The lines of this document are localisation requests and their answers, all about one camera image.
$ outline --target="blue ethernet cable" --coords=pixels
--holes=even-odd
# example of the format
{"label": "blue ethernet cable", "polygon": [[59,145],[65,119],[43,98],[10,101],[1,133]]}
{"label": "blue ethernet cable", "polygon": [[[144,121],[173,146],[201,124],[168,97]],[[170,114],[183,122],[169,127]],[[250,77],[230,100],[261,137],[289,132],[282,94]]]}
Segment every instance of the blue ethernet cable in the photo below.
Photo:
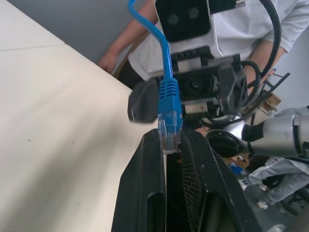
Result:
{"label": "blue ethernet cable", "polygon": [[133,7],[135,0],[129,0],[128,10],[159,42],[162,49],[164,78],[160,82],[158,107],[158,132],[163,154],[180,151],[180,131],[183,114],[178,82],[173,77],[169,44],[165,36],[150,21],[141,16]]}

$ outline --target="black cable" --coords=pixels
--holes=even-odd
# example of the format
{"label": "black cable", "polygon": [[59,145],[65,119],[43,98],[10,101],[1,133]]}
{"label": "black cable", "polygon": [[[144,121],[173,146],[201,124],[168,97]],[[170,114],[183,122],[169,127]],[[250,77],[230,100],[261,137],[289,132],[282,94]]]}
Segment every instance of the black cable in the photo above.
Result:
{"label": "black cable", "polygon": [[243,116],[247,116],[247,115],[250,115],[250,114],[254,113],[254,110],[255,110],[265,99],[267,99],[267,98],[270,96],[270,94],[271,94],[271,92],[267,92],[266,95],[265,95],[262,99],[260,99],[259,101],[257,101],[257,102],[253,105],[253,107],[252,107],[247,113],[245,113]]}
{"label": "black cable", "polygon": [[250,125],[253,126],[256,114],[252,115]]}
{"label": "black cable", "polygon": [[[260,0],[261,4],[264,6],[264,8],[266,9],[270,20],[272,22],[273,28],[274,28],[274,44],[273,44],[273,48],[271,50],[270,53],[270,57],[268,59],[267,65],[264,68],[264,70],[261,72],[259,67],[257,66],[257,64],[253,61],[250,60],[245,60],[242,61],[241,64],[242,65],[249,65],[251,66],[254,71],[255,71],[255,75],[256,75],[256,79],[255,81],[253,81],[252,83],[249,83],[247,88],[251,88],[253,87],[253,91],[252,93],[248,96],[247,100],[244,101],[244,103],[242,103],[242,106],[247,105],[257,94],[257,91],[259,89],[259,85],[261,82],[262,77],[264,77],[269,70],[272,67],[272,64],[274,63],[276,56],[277,56],[277,52],[279,50],[279,46],[280,46],[280,42],[281,42],[281,25],[280,25],[280,18],[277,14],[276,8],[273,5],[273,3],[271,2],[271,0]],[[246,114],[244,114],[241,118],[237,119],[237,120],[232,120],[229,122],[226,122],[226,120],[218,120],[215,121],[213,120],[212,122],[214,122],[213,124],[204,122],[203,120],[201,121],[201,123],[209,128],[214,128],[215,126],[228,126],[230,124],[236,123],[236,122],[240,122],[248,117],[250,117],[252,114],[254,114],[254,110],[256,109],[256,107],[258,106],[257,102],[256,104],[253,106],[252,109],[249,110],[249,112],[247,112]]]}
{"label": "black cable", "polygon": [[235,116],[233,115],[229,115],[228,117],[224,118],[224,119],[220,119],[220,120],[214,120],[212,118],[208,118],[208,120],[212,123],[212,124],[216,124],[216,123],[221,123],[221,122],[228,122],[230,120],[233,120],[235,118]]}
{"label": "black cable", "polygon": [[242,97],[243,97],[245,94],[248,93],[248,86],[246,86],[246,88],[245,88],[245,84],[246,84],[246,83],[247,83],[246,81],[243,81],[243,84],[242,84],[241,87],[240,87],[241,94],[240,94],[240,98],[239,98],[239,100],[238,100],[237,109],[240,109],[240,108],[242,107]]}
{"label": "black cable", "polygon": [[264,8],[267,10],[267,13],[271,19],[273,28],[274,28],[274,45],[272,51],[270,53],[270,57],[266,67],[264,68],[263,72],[261,73],[261,77],[264,77],[268,71],[271,69],[272,64],[275,61],[277,56],[277,52],[279,50],[280,42],[281,42],[281,25],[280,25],[280,18],[277,14],[276,8],[271,0],[260,0]]}
{"label": "black cable", "polygon": [[218,128],[218,127],[226,127],[226,126],[231,125],[231,124],[233,124],[233,123],[241,122],[241,121],[243,121],[243,120],[249,118],[249,117],[252,116],[253,114],[255,114],[255,112],[250,111],[249,113],[246,113],[246,114],[245,114],[244,116],[242,116],[241,118],[238,118],[238,119],[233,120],[233,121],[225,122],[225,123],[224,123],[224,122],[222,122],[222,123],[217,123],[217,122],[216,122],[215,124],[213,124],[213,123],[208,123],[208,122],[205,122],[204,120],[201,120],[201,124],[202,124],[203,126],[205,126],[205,127],[210,128],[210,129],[216,129],[216,128]]}
{"label": "black cable", "polygon": [[241,61],[240,63],[241,63],[241,65],[251,66],[255,71],[255,80],[253,81],[254,87],[253,87],[251,94],[248,96],[247,100],[242,102],[241,106],[243,107],[243,106],[247,105],[249,102],[251,102],[252,99],[257,94],[259,87],[260,87],[262,77],[261,77],[261,71],[260,71],[259,66],[255,62],[253,62],[252,60],[245,60],[245,61]]}

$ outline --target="black pants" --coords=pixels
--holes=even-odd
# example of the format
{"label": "black pants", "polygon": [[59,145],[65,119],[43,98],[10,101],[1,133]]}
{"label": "black pants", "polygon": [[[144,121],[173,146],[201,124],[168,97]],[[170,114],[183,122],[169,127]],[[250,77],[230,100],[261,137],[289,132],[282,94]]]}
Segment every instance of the black pants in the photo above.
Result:
{"label": "black pants", "polygon": [[118,80],[130,89],[133,89],[135,85],[144,81],[144,79],[134,71],[129,60],[127,60],[122,67]]}

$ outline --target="table surface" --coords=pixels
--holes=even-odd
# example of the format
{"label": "table surface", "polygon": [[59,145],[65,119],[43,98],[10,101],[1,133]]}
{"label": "table surface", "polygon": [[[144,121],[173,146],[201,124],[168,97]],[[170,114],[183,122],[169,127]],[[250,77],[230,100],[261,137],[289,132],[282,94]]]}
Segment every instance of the table surface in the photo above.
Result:
{"label": "table surface", "polygon": [[156,124],[130,123],[127,87],[5,0],[0,31],[0,232],[110,231]]}

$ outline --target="gray wall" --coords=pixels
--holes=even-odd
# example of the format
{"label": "gray wall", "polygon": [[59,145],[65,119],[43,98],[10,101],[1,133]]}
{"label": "gray wall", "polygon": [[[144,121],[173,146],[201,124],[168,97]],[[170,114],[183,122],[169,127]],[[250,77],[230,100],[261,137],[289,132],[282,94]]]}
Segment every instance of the gray wall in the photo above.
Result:
{"label": "gray wall", "polygon": [[[125,28],[128,0],[8,0],[91,61]],[[145,0],[136,0],[138,9]]]}
{"label": "gray wall", "polygon": [[296,40],[292,50],[284,54],[275,66],[277,74],[291,73],[276,90],[282,99],[277,109],[309,105],[309,28]]}

